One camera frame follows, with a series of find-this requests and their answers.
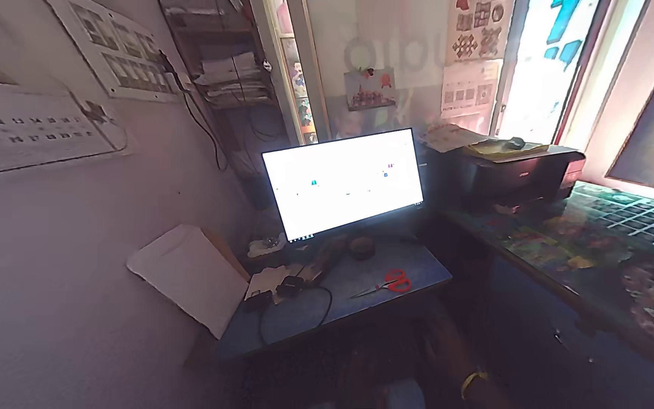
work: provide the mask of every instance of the table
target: table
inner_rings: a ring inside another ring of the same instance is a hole
[[[516,214],[441,213],[654,361],[654,200],[577,182]]]
[[[396,237],[374,237],[375,256],[355,261],[345,255],[327,274],[321,286],[332,292],[333,300],[322,325],[378,306],[411,293],[425,291],[451,279],[448,270],[424,246],[401,242]],[[358,298],[350,298],[366,288],[384,282],[390,269],[403,269],[412,287],[406,293],[380,290]],[[269,344],[294,338],[314,330],[322,320],[329,304],[329,294],[319,288],[302,290],[296,297],[264,311],[261,329]],[[244,303],[238,307],[226,332],[216,347],[218,360],[226,360],[253,353],[266,347],[259,339],[259,311],[246,311]]]

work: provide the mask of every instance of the computer monitor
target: computer monitor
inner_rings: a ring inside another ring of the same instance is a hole
[[[411,129],[262,158],[289,242],[423,202]]]

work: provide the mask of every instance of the bracelet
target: bracelet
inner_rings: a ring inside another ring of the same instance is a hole
[[[464,383],[461,385],[461,399],[466,400],[466,389],[468,389],[469,385],[471,385],[471,382],[473,382],[473,380],[476,378],[481,378],[484,381],[488,381],[488,372],[477,369],[476,372],[468,375]]]

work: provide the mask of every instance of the blue desk surface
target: blue desk surface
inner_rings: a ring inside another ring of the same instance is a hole
[[[375,256],[355,261],[345,255],[327,274],[321,285],[333,295],[332,307],[324,324],[364,311],[403,295],[443,283],[452,276],[427,248],[378,237]],[[358,298],[350,298],[385,281],[391,269],[403,269],[412,287],[406,293],[383,289]],[[278,305],[269,305],[262,318],[262,335],[268,344],[316,328],[329,304],[329,294],[319,288],[302,290],[296,297]],[[216,348],[219,360],[230,359],[264,347],[259,340],[259,311],[248,312],[241,303]]]

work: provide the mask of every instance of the black printer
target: black printer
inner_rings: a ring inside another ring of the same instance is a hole
[[[424,146],[421,157],[426,201],[470,209],[563,200],[572,193],[586,161],[583,153],[559,145],[493,161],[461,148],[440,153]]]

